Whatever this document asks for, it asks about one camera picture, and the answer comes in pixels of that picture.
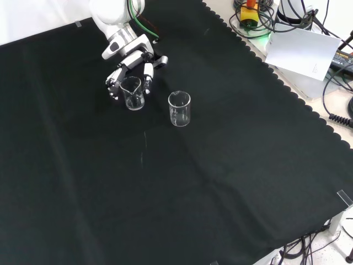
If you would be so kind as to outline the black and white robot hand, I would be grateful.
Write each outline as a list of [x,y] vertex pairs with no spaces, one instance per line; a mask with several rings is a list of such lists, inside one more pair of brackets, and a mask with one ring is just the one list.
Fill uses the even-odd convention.
[[128,71],[144,63],[142,90],[146,94],[149,94],[155,69],[162,68],[168,63],[168,57],[159,54],[144,34],[130,42],[125,41],[122,36],[114,37],[103,51],[102,58],[107,60],[116,54],[122,56],[122,61],[105,81],[109,95],[114,100],[119,99],[119,87]]

